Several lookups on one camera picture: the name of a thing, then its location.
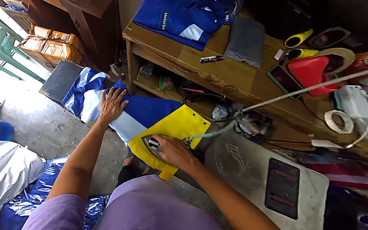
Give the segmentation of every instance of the blue jacket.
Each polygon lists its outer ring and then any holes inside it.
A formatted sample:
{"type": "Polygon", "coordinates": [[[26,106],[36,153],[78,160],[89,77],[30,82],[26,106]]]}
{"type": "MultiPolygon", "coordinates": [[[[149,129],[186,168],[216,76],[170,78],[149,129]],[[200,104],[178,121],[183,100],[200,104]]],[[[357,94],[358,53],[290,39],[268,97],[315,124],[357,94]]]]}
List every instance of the blue jacket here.
{"type": "Polygon", "coordinates": [[[215,0],[143,0],[133,22],[202,51],[225,15],[215,0]]]}

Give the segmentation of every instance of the foot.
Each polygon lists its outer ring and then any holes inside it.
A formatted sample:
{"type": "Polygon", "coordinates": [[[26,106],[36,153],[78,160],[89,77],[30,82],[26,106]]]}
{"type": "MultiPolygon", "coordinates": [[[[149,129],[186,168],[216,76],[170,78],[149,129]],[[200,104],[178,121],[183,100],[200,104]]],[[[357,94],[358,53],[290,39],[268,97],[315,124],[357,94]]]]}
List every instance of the foot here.
{"type": "MultiPolygon", "coordinates": [[[[127,152],[126,155],[124,155],[124,157],[126,157],[128,155],[131,155],[131,153],[127,152]]],[[[125,165],[131,165],[132,163],[133,163],[133,155],[131,155],[130,157],[126,158],[123,161],[123,166],[125,166],[125,165]]]]}
{"type": "Polygon", "coordinates": [[[153,169],[152,168],[147,168],[143,171],[142,175],[145,175],[145,174],[153,174],[153,169]]]}

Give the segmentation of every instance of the smartphone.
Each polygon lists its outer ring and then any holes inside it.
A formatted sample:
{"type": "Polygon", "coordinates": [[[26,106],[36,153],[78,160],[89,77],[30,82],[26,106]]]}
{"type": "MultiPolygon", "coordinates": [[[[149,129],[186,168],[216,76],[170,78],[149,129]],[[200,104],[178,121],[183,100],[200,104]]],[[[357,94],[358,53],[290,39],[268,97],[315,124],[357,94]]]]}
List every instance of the smartphone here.
{"type": "MultiPolygon", "coordinates": [[[[267,75],[285,94],[303,89],[299,82],[280,65],[273,67],[267,75]]],[[[290,98],[297,100],[299,97],[300,94],[297,94],[290,98]]]]}

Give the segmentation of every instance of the shelf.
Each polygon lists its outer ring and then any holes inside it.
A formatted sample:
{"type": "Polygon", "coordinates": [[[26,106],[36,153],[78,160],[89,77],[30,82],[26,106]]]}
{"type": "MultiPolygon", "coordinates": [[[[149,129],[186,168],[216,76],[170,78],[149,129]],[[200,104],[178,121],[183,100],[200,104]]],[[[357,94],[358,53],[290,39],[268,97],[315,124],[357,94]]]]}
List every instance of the shelf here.
{"type": "MultiPolygon", "coordinates": [[[[144,74],[140,74],[139,76],[139,80],[136,80],[137,76],[135,77],[135,79],[133,80],[133,83],[137,86],[140,86],[141,88],[151,92],[152,94],[155,94],[156,96],[159,96],[161,98],[164,99],[170,99],[170,100],[175,100],[175,101],[179,101],[182,102],[183,97],[177,93],[177,89],[174,86],[173,89],[165,89],[162,90],[160,89],[159,86],[159,77],[152,75],[151,78],[149,80],[144,79],[144,74]]],[[[212,118],[211,113],[212,110],[214,109],[215,105],[213,103],[209,103],[209,102],[194,102],[191,103],[189,101],[186,102],[186,105],[188,107],[190,107],[191,109],[193,109],[195,112],[208,117],[208,118],[212,118]]]]}

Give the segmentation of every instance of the hand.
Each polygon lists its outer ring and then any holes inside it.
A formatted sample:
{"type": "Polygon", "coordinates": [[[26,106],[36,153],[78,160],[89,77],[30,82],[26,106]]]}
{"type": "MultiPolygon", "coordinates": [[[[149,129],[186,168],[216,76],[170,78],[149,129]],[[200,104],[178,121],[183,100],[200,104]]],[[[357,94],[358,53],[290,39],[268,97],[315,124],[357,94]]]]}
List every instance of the hand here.
{"type": "Polygon", "coordinates": [[[129,101],[124,101],[120,104],[121,100],[126,94],[126,90],[121,92],[121,88],[118,88],[115,92],[115,88],[111,87],[109,94],[106,97],[106,92],[103,91],[101,105],[100,105],[100,116],[97,119],[98,122],[103,122],[106,126],[118,118],[123,111],[123,109],[127,106],[129,101]]]}
{"type": "Polygon", "coordinates": [[[186,172],[191,171],[194,166],[201,165],[182,140],[172,137],[163,138],[160,135],[153,135],[152,137],[160,143],[163,151],[158,154],[167,164],[186,172]]]}

